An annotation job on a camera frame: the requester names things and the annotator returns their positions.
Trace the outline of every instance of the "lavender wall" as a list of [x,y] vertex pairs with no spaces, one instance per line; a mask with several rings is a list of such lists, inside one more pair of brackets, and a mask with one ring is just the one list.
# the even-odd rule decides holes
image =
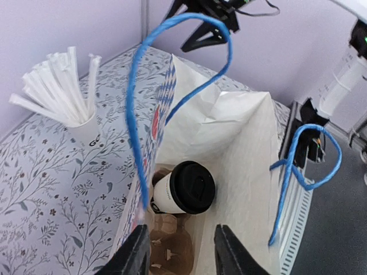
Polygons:
[[29,114],[7,101],[22,93],[21,76],[48,53],[76,46],[82,75],[88,53],[107,61],[140,41],[138,0],[0,1],[0,10],[0,136]]
[[[277,17],[238,15],[241,32],[232,36],[235,59],[228,76],[256,90],[270,91],[274,99],[289,104],[310,93],[324,71],[337,64],[348,45],[356,18],[327,0],[273,2],[282,10]],[[150,0],[150,29],[162,21],[170,4],[171,0]],[[246,9],[272,11],[264,0],[257,0]],[[219,70],[225,64],[226,46],[186,54],[179,49],[197,24],[185,22],[165,32],[154,46]],[[359,87],[340,107],[333,121],[348,130],[365,110],[361,97],[365,96]],[[360,106],[353,108],[356,102]]]

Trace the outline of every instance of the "blue rope handle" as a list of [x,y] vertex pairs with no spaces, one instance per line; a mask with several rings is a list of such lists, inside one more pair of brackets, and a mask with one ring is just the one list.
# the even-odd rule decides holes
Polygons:
[[135,165],[138,169],[138,177],[140,180],[140,188],[142,192],[143,197],[143,208],[144,210],[147,209],[148,203],[149,203],[149,190],[148,185],[146,182],[146,178],[144,176],[144,169],[143,169],[143,160],[142,160],[142,154],[140,151],[140,141],[138,136],[138,127],[136,125],[136,119],[135,119],[135,113],[134,113],[134,89],[135,89],[135,82],[136,82],[136,71],[138,70],[139,63],[141,59],[143,58],[146,50],[148,47],[154,42],[154,40],[165,30],[168,30],[178,24],[180,24],[183,21],[189,20],[189,19],[200,19],[207,23],[210,23],[214,26],[216,26],[221,34],[224,36],[228,43],[228,58],[227,63],[223,67],[223,69],[220,70],[218,74],[213,76],[208,82],[204,83],[200,87],[196,88],[194,91],[189,93],[187,96],[185,96],[171,111],[171,113],[168,115],[166,123],[173,117],[173,115],[178,111],[178,109],[183,106],[189,99],[191,99],[194,95],[196,95],[198,92],[205,89],[210,84],[217,81],[222,75],[224,75],[232,61],[233,56],[233,50],[232,50],[232,40],[231,35],[225,24],[217,19],[214,19],[212,17],[208,17],[203,14],[198,13],[185,13],[180,14],[175,17],[171,17],[167,19],[165,22],[163,22],[160,26],[158,26],[155,30],[151,32],[151,34],[143,41],[141,46],[138,48],[138,50],[135,53],[134,58],[132,59],[132,65],[131,70],[128,78],[128,87],[127,87],[127,96],[126,96],[126,122],[127,122],[127,129],[131,140],[131,146],[132,146],[132,153],[135,158]]
[[[320,131],[320,132],[324,133],[327,137],[329,137],[329,139],[331,140],[331,142],[334,144],[334,146],[336,147],[336,149],[338,151],[338,160],[337,160],[337,164],[335,165],[334,169],[323,180],[321,180],[319,182],[316,182],[314,184],[306,184],[302,174],[293,165],[293,160],[294,160],[294,157],[295,157],[295,154],[296,154],[296,149],[297,149],[299,137],[302,134],[302,132],[304,130],[307,130],[307,129],[313,129],[313,130],[317,130],[317,131]],[[288,158],[279,160],[278,162],[276,162],[272,166],[270,166],[270,170],[273,170],[273,169],[275,169],[279,166],[286,165],[286,170],[284,172],[284,179],[283,179],[282,189],[281,189],[281,192],[280,192],[280,199],[279,199],[279,203],[278,203],[278,211],[276,213],[274,228],[273,228],[273,231],[271,233],[269,243],[268,243],[269,246],[271,246],[275,242],[275,236],[276,236],[276,232],[277,232],[278,227],[279,227],[280,216],[282,215],[282,211],[283,211],[283,208],[284,208],[284,201],[286,199],[287,189],[288,189],[290,178],[291,178],[291,173],[292,172],[294,173],[295,177],[297,178],[297,181],[300,183],[300,185],[306,191],[310,191],[310,190],[313,190],[313,189],[316,189],[316,188],[320,187],[321,185],[325,184],[330,179],[332,179],[332,177],[338,172],[341,163],[342,163],[342,150],[341,150],[338,142],[334,139],[334,137],[329,132],[327,132],[325,130],[325,128],[323,128],[320,125],[316,125],[316,124],[305,124],[305,125],[298,128],[298,130],[294,134],[294,137],[293,137],[293,140],[292,140],[292,145],[291,145],[291,148],[289,150]]]

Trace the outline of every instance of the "paper coffee cup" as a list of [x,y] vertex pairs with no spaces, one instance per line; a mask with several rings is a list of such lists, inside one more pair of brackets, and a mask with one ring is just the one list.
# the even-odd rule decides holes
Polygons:
[[200,214],[211,206],[215,184],[210,172],[196,162],[183,162],[154,186],[151,207],[156,213]]
[[68,129],[73,138],[83,147],[93,149],[99,146],[101,135],[95,112],[87,122],[77,127],[68,127]]

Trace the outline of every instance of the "table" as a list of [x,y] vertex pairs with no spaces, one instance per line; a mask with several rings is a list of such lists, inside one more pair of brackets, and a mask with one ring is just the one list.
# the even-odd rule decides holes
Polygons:
[[[100,148],[85,151],[67,129],[32,115],[0,143],[0,272],[94,274],[110,253],[134,176],[124,119],[132,48],[104,64],[96,91]],[[149,48],[137,72],[135,112],[144,144],[170,55]],[[206,76],[215,72],[185,61]],[[80,81],[87,91],[88,80]],[[222,77],[226,91],[250,91]],[[290,110],[274,102],[279,149]]]

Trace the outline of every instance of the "white robotic arm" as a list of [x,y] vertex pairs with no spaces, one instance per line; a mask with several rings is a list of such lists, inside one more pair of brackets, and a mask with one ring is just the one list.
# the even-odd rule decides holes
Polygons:
[[366,0],[331,0],[344,9],[353,13],[358,19],[367,24],[367,1]]
[[318,88],[318,114],[332,117],[340,102],[367,75],[367,0],[332,0],[358,17],[350,40],[351,52],[343,56],[341,68],[333,73],[334,79]]

